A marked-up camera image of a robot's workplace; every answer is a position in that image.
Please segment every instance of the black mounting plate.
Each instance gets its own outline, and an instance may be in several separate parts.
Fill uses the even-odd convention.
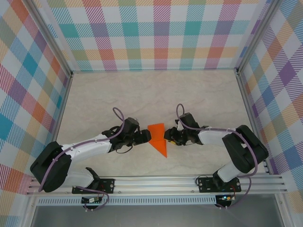
[[[199,192],[234,192],[233,186],[235,188],[235,192],[241,192],[241,185],[239,179],[233,178],[229,181],[229,184],[225,187],[222,187],[221,190],[217,188],[217,186],[213,182],[213,177],[199,177],[197,179],[197,183],[199,185]]]
[[[107,194],[113,194],[115,188],[115,180],[114,179],[102,179],[100,178],[98,188],[95,190],[106,192]],[[71,190],[72,194],[94,194],[96,192],[89,192],[85,190],[81,190],[77,187],[73,187]]]

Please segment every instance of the aluminum frame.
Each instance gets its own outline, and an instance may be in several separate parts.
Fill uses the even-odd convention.
[[[244,106],[245,106],[245,109],[246,109],[246,112],[247,112],[252,130],[255,133],[255,135],[259,138],[259,140],[263,142],[262,137],[261,137],[261,135],[258,131],[258,128],[257,128],[256,119],[253,115],[253,110],[252,110],[251,105],[249,103],[248,94],[246,92],[245,85],[244,85],[243,80],[241,78],[240,71],[235,70],[234,72],[235,72],[235,76],[236,76],[236,79],[237,79],[237,82],[238,82],[238,85],[239,85],[239,89],[240,89],[240,92],[241,92],[241,95],[242,95],[242,99],[243,99],[243,102],[244,102]],[[266,159],[266,165],[267,165],[269,173],[273,174],[273,169],[272,169],[272,166],[270,164],[269,158]],[[287,227],[295,227],[294,222],[292,220],[291,213],[290,213],[289,198],[285,194],[279,194],[279,193],[275,194],[275,197],[276,197],[276,202],[278,204],[278,208],[279,208],[279,211],[280,211],[280,214],[281,214],[284,225],[287,226]]]
[[[71,88],[72,83],[72,73],[71,69],[67,64],[67,61],[65,60],[64,56],[62,55],[61,50],[59,49],[58,45],[56,44],[54,38],[52,37],[48,27],[44,23],[41,15],[39,14],[38,10],[36,9],[35,5],[32,3],[31,0],[23,0],[25,6],[27,7],[28,11],[33,16],[35,22],[38,24],[39,29],[42,31],[46,41],[49,43],[51,49],[53,50],[55,56],[58,58],[59,63],[63,66],[64,71],[70,76],[70,81],[67,86],[67,91],[63,100],[62,109],[60,111],[59,120],[57,122],[53,140],[56,140],[60,124],[62,121],[62,116],[64,113],[65,105],[67,102],[69,90]],[[248,63],[252,53],[254,52],[255,48],[257,47],[260,39],[263,37],[263,34],[268,27],[272,17],[274,16],[276,10],[279,8],[280,4],[282,3],[282,0],[273,0],[271,3],[271,6],[269,7],[269,10],[267,11],[264,19],[261,22],[261,26],[256,32],[254,39],[249,46],[246,54],[243,57],[243,60],[240,64],[240,71],[245,68],[246,64]],[[256,128],[256,123],[254,122],[252,111],[250,110],[250,105],[247,100],[247,94],[245,94],[245,89],[243,87],[243,83],[241,81],[241,77],[237,75],[237,81],[239,84],[239,88],[243,97],[244,105],[246,107],[247,113],[249,115],[250,123],[253,127],[254,132],[257,136],[258,130]],[[191,175],[191,176],[139,176],[139,177],[113,177],[116,179],[115,182],[115,190],[114,194],[110,196],[114,197],[122,197],[122,196],[151,196],[151,195],[158,195],[158,196],[171,196],[171,195],[191,195],[191,196],[200,196],[203,193],[198,192],[198,188],[194,183],[194,180],[198,176]],[[248,179],[240,179],[240,183],[242,185],[242,192],[239,194],[243,194],[246,192],[248,187]],[[250,191],[250,194],[275,194],[277,198],[277,203],[280,208],[280,213],[283,218],[283,221],[285,223],[285,226],[293,226],[291,225],[291,216],[289,215],[289,210],[287,207],[287,201],[285,200],[284,193],[287,192],[286,186],[284,185],[283,179],[279,175],[269,175],[269,174],[256,174],[252,177],[252,188]],[[36,206],[39,201],[39,197],[47,195],[48,197],[55,197],[55,196],[61,196],[61,197],[71,197],[74,196],[74,194],[71,194],[70,188],[61,188],[59,190],[56,190],[52,193],[45,193],[40,192],[37,193],[38,188],[38,182],[36,179],[33,179],[29,191],[28,191],[28,203],[27,203],[27,209],[26,209],[26,215],[21,221],[21,226],[30,226],[34,212],[36,209]],[[208,195],[214,195],[214,194],[220,194],[220,193],[205,193]]]
[[[179,176],[117,176],[101,177],[114,178],[114,193],[110,196],[171,196],[171,195],[224,195],[227,193],[208,192],[200,193],[196,185],[198,175],[179,175]],[[287,188],[280,175],[256,174],[251,177],[252,186],[250,194],[280,194],[286,193]],[[244,194],[249,186],[248,178],[241,178],[240,184],[242,191],[237,194]],[[75,196],[71,193],[71,187],[60,187],[49,193],[39,192],[39,182],[33,179],[27,195],[29,196]]]

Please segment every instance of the colorful checkered pattern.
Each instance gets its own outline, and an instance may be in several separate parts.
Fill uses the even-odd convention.
[[[275,174],[303,223],[303,0],[284,0],[243,72]]]
[[[69,64],[74,58],[82,71],[234,68],[262,2],[48,0],[52,21],[42,7],[45,1],[36,5]]]
[[[266,3],[265,3],[265,5],[264,5],[264,7],[263,7],[263,9],[262,9],[262,11],[261,11],[261,13],[260,13],[258,19],[257,19],[257,21],[256,21],[256,23],[255,23],[255,25],[254,25],[254,28],[252,29],[252,31],[251,31],[251,33],[250,33],[250,35],[249,35],[249,37],[248,37],[248,39],[247,39],[247,41],[246,41],[246,43],[245,43],[245,46],[244,46],[244,48],[243,48],[243,50],[242,50],[242,52],[241,52],[241,54],[240,54],[240,57],[239,57],[239,59],[238,59],[238,61],[237,61],[237,63],[236,63],[236,68],[239,67],[239,65],[240,65],[240,63],[241,63],[241,61],[242,61],[242,59],[243,59],[243,56],[245,55],[245,53],[246,53],[246,51],[247,51],[247,48],[250,46],[251,41],[252,41],[252,39],[254,38],[257,29],[258,29],[259,26],[261,25],[261,22],[262,22],[264,16],[266,15],[266,12],[267,12],[267,10],[268,10],[268,7],[269,7],[271,1],[272,1],[272,0],[267,0],[267,1],[266,1]]]
[[[0,31],[0,226],[14,227],[68,77],[21,0],[0,0]]]

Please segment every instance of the enclosure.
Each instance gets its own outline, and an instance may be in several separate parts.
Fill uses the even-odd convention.
[[[0,226],[301,226],[301,0],[0,0]],[[85,212],[71,187],[37,192],[30,166],[51,142],[120,126],[247,125],[269,157],[240,178],[241,200],[214,206],[197,178],[229,163],[225,147],[150,143],[71,166],[114,179],[109,203]]]

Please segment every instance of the metal rail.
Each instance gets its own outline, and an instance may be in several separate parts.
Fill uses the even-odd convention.
[[[137,196],[137,195],[222,195],[226,193],[199,193],[198,186],[195,183],[197,175],[181,176],[119,176],[102,177],[114,178],[115,188],[111,196]],[[286,193],[287,189],[280,175],[256,174],[252,178],[252,187],[250,194],[275,194]],[[247,178],[241,178],[240,184],[244,194],[249,186]],[[27,194],[29,196],[75,196],[71,193],[71,187],[61,187],[53,192],[37,192],[39,182],[33,179]]]

